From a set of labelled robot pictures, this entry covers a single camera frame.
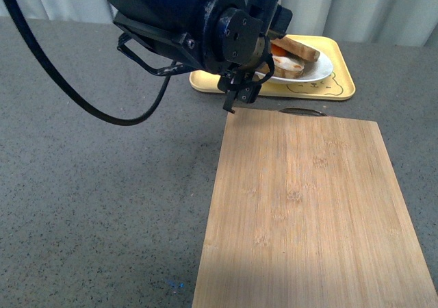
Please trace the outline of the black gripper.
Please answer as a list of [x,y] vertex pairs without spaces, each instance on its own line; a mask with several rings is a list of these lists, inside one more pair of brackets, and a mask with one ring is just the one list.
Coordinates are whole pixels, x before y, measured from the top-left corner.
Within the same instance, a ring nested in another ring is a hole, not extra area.
[[248,14],[259,22],[260,29],[252,27],[251,33],[256,35],[251,42],[255,45],[249,61],[222,76],[218,88],[226,93],[223,109],[234,113],[236,100],[253,103],[257,98],[261,85],[274,74],[274,61],[270,41],[282,38],[292,19],[292,12],[279,5],[279,0],[248,0]]

